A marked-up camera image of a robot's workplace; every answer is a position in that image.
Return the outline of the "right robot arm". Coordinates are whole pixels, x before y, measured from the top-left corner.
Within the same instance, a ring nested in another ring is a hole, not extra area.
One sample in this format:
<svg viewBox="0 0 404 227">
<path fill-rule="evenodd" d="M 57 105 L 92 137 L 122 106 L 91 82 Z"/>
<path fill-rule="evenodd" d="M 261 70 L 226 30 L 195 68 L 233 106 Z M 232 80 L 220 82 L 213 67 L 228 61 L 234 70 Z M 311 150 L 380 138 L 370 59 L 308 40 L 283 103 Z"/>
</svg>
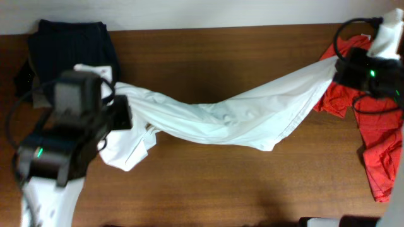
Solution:
<svg viewBox="0 0 404 227">
<path fill-rule="evenodd" d="M 388 202 L 382 226 L 403 224 L 403 67 L 392 59 L 367 56 L 363 47 L 331 46 L 323 55 L 338 56 L 337 75 L 314 106 L 344 117 L 351 107 L 365 144 L 364 167 L 377 202 Z"/>
</svg>

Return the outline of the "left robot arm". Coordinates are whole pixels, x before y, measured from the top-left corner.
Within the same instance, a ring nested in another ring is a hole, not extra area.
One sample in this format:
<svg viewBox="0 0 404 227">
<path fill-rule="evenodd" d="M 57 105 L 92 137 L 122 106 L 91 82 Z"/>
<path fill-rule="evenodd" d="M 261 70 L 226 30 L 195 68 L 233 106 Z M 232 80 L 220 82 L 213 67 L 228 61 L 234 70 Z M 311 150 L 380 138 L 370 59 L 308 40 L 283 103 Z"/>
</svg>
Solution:
<svg viewBox="0 0 404 227">
<path fill-rule="evenodd" d="M 125 95 L 91 72 L 64 71 L 50 82 L 54 107 L 18 145 L 12 167 L 22 226 L 71 226 L 90 162 L 111 131 L 130 130 Z"/>
</svg>

